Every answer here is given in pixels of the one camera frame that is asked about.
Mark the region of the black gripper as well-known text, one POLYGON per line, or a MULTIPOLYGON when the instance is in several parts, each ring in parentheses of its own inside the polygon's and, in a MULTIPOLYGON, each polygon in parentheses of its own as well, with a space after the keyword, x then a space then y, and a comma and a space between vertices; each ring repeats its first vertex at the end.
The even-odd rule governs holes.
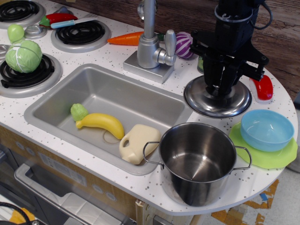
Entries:
POLYGON ((191 32, 191 52, 204 56, 207 50, 212 50, 214 60, 203 61, 206 89, 214 91, 219 88, 219 94, 229 94, 242 72, 254 80, 262 79, 264 66, 269 63, 269 59, 255 49, 251 38, 255 29, 262 30, 267 25, 255 25, 257 14, 215 16, 217 21, 214 32, 191 32))

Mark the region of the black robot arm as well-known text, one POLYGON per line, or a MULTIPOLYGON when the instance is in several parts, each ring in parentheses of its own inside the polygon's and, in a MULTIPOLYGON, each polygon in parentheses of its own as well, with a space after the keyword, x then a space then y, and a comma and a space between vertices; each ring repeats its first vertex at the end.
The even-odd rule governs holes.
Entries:
POLYGON ((270 11, 263 0, 221 0, 214 11, 214 32, 192 31, 190 51, 203 59, 204 81, 210 94, 229 94, 242 75, 262 79, 269 59, 251 42, 255 29, 266 28, 255 24, 260 6, 270 11))

